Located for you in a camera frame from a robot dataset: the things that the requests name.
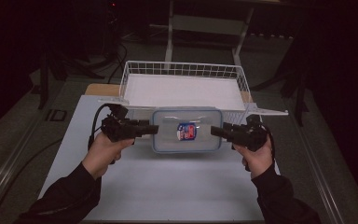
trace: dark background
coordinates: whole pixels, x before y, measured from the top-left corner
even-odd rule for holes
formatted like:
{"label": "dark background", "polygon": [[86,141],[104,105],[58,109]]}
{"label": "dark background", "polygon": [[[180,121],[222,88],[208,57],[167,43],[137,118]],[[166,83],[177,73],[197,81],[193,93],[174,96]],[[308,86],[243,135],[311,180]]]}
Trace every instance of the dark background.
{"label": "dark background", "polygon": [[[148,23],[166,24],[167,2],[116,1],[115,10],[120,22],[147,35]],[[39,67],[41,43],[87,60],[90,42],[82,34],[81,17],[73,3],[76,1],[0,0],[0,118],[33,87],[28,76]],[[307,88],[358,184],[358,0],[325,1],[315,6],[321,7],[306,10],[307,14],[295,7],[261,7],[250,31],[265,38],[274,34],[296,37],[283,62],[289,68],[308,62]],[[91,17],[100,21],[98,16]],[[286,25],[273,24],[276,18]]]}

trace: plastic container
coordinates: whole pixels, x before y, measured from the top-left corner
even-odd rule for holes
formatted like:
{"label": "plastic container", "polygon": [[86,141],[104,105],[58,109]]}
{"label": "plastic container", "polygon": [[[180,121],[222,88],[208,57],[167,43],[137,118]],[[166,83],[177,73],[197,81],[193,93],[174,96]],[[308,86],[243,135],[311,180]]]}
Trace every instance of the plastic container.
{"label": "plastic container", "polygon": [[161,107],[150,123],[158,125],[152,135],[157,153],[208,152],[220,148],[221,138],[211,135],[211,126],[222,127],[223,114],[215,107]]}

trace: metal rack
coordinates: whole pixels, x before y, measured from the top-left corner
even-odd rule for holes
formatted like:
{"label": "metal rack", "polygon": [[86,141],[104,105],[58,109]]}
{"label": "metal rack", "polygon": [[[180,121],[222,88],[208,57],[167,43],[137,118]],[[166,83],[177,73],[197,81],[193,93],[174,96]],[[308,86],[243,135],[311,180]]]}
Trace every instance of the metal rack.
{"label": "metal rack", "polygon": [[252,96],[246,80],[246,76],[241,66],[212,64],[212,63],[166,63],[166,62],[142,62],[127,61],[124,67],[123,77],[120,83],[119,97],[125,100],[128,78],[130,74],[137,75],[169,75],[181,77],[213,77],[236,79],[242,101],[245,105],[244,111],[223,111],[224,121],[230,123],[242,123],[246,118],[249,103],[252,102]]}

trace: person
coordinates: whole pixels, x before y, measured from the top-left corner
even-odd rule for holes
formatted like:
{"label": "person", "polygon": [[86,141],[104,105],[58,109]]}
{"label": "person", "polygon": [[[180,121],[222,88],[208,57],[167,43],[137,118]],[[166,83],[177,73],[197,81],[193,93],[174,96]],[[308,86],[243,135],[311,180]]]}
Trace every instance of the person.
{"label": "person", "polygon": [[[121,158],[121,151],[134,139],[112,143],[98,133],[84,160],[67,177],[52,184],[43,197],[19,215],[15,224],[78,223],[95,206],[101,195],[101,180],[112,160]],[[268,141],[256,152],[234,145],[248,165],[258,192],[257,202],[266,223],[321,223],[318,214],[294,198],[291,182],[277,175]]]}

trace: hand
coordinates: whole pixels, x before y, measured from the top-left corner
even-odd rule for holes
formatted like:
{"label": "hand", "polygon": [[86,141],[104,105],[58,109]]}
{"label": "hand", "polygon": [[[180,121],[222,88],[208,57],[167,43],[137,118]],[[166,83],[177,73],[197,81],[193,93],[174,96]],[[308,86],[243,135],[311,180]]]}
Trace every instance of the hand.
{"label": "hand", "polygon": [[272,150],[269,137],[267,137],[267,142],[264,146],[255,152],[235,144],[234,148],[243,156],[243,165],[247,164],[249,166],[252,179],[263,174],[272,164]]}
{"label": "hand", "polygon": [[112,143],[104,133],[98,133],[89,152],[82,161],[86,170],[97,179],[106,173],[112,160],[121,158],[121,150],[132,145],[134,139],[126,139]]}

